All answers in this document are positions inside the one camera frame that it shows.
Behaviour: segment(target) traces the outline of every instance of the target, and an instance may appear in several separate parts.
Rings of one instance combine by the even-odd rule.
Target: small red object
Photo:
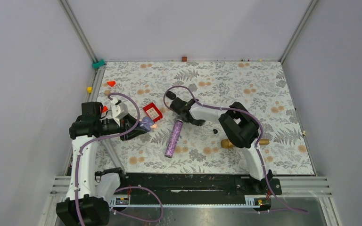
[[[163,114],[159,111],[154,103],[150,103],[143,107],[145,113],[151,118],[154,122],[157,122],[159,119],[163,118]]]
[[[108,81],[107,84],[113,87],[116,84],[116,81]]]
[[[102,113],[104,113],[107,110],[109,110],[109,109],[106,106],[104,106],[103,109],[102,109]]]

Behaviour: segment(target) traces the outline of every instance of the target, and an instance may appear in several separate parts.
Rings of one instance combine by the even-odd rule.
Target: red box
[[[157,122],[159,119],[163,118],[163,114],[159,111],[154,103],[150,103],[143,107],[146,115],[149,116],[154,122]]]

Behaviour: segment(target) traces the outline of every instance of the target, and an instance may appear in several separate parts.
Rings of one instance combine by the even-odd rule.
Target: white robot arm
[[[170,91],[168,91],[166,96],[171,97],[173,100],[170,108],[181,117],[182,121],[190,122],[197,126],[203,125],[205,121],[220,123],[231,143],[236,147],[242,148],[242,153],[249,166],[249,175],[256,180],[264,179],[264,174],[268,173],[268,168],[265,167],[266,172],[263,172],[259,155],[254,147],[254,143],[259,135],[259,126],[256,125],[254,120],[242,113],[202,107],[195,103],[193,99],[185,102]],[[239,102],[233,103],[230,107],[246,111]]]
[[[111,101],[113,119],[101,120],[101,105],[102,104],[99,102],[83,103],[82,115],[77,118],[77,121],[72,124],[69,130],[70,137],[73,139],[73,164],[76,164],[77,155],[79,154],[80,147],[83,144],[102,135],[111,135],[124,132],[129,129],[136,121],[135,118],[128,114],[127,105],[115,97]],[[121,136],[120,138],[122,140],[128,140],[147,132],[148,131],[146,129],[138,126],[131,132],[131,135],[126,137]],[[105,140],[102,140],[102,144],[108,149],[110,144],[104,142]],[[98,197],[103,198],[105,201],[109,201],[112,198],[114,191],[120,186],[120,177],[118,173],[107,173],[101,177],[101,181],[98,187],[95,188],[95,155],[97,148],[98,143],[92,142],[88,144],[83,150],[82,158],[80,158],[78,172],[78,195],[79,197],[88,195],[89,197]],[[113,163],[115,164],[115,167],[121,168],[121,170],[124,171],[124,167],[121,164],[117,154],[113,150],[110,150],[110,148],[107,151]],[[74,200],[75,189],[75,170],[72,170],[70,186],[67,191],[66,198]]]

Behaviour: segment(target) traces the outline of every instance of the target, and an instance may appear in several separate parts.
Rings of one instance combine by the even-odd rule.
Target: toy
[[[173,154],[174,154],[174,150],[175,150],[175,147],[177,145],[177,142],[178,142],[178,137],[180,136],[180,132],[181,132],[181,129],[182,129],[182,121],[181,120],[176,120],[175,123],[174,123],[174,127],[173,127],[173,130],[171,132],[171,135],[170,135],[170,140],[169,140],[169,143],[167,145],[167,148],[166,148],[166,152],[165,152],[165,156],[167,158],[172,158],[173,157]]]
[[[93,63],[92,67],[94,69],[98,69],[98,68],[100,68],[101,66],[103,66],[105,64],[106,64],[105,61],[103,59],[101,59],[99,62]]]
[[[104,106],[103,109],[102,109],[102,113],[104,113],[107,110],[109,110],[109,109],[106,106]]]
[[[155,123],[152,121],[151,118],[145,116],[142,118],[142,120],[140,120],[140,123],[139,123],[139,126],[141,128],[144,128],[146,129],[147,131],[152,131],[152,126],[154,125]]]
[[[154,122],[157,122],[163,118],[163,114],[159,111],[154,103],[146,105],[143,107],[143,110]]]
[[[116,84],[116,81],[108,81],[107,84],[113,87]]]

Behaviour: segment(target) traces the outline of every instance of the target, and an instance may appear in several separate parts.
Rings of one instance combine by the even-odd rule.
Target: gold cylinder
[[[270,140],[268,140],[268,139],[261,139],[259,141],[260,146],[265,146],[265,145],[268,145],[269,143],[270,143]],[[235,147],[235,145],[232,144],[230,140],[224,139],[221,141],[221,147],[222,148],[233,148],[233,147]]]

